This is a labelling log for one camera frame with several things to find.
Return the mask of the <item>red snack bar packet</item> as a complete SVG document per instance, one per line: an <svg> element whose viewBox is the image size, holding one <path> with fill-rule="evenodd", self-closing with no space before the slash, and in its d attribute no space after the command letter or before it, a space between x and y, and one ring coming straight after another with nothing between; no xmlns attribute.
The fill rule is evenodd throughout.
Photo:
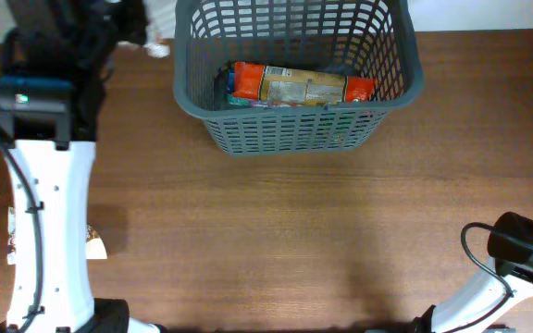
<svg viewBox="0 0 533 333"><path fill-rule="evenodd" d="M365 102L375 79L239 61L229 72L229 102L243 106L322 106Z"/></svg>

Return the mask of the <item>cream Pantree snack bag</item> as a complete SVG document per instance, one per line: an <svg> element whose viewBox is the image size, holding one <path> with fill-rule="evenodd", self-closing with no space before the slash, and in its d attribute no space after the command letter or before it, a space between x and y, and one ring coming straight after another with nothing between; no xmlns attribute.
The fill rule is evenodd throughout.
<svg viewBox="0 0 533 333"><path fill-rule="evenodd" d="M167 40L175 36L177 0L144 0L143 3L149 20L143 49L151 57L168 57L170 47Z"/></svg>

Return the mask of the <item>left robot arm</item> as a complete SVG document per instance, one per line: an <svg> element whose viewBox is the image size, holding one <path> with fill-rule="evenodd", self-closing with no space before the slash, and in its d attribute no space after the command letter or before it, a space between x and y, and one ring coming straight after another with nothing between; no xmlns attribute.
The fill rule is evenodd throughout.
<svg viewBox="0 0 533 333"><path fill-rule="evenodd" d="M0 332L154 332L93 296L87 206L97 117L118 43L144 44L140 1L11 1L0 55L0 150L15 213L15 279Z"/></svg>

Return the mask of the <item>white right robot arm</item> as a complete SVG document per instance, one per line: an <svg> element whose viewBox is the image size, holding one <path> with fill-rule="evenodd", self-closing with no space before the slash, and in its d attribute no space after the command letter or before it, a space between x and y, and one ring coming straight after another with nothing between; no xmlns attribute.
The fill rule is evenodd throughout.
<svg viewBox="0 0 533 333"><path fill-rule="evenodd" d="M485 263L468 246L467 234L473 228L489 233ZM494 225L471 222L462 228L460 241L479 271L448 301L414 319L410 332L484 332L533 297L533 219L506 212Z"/></svg>

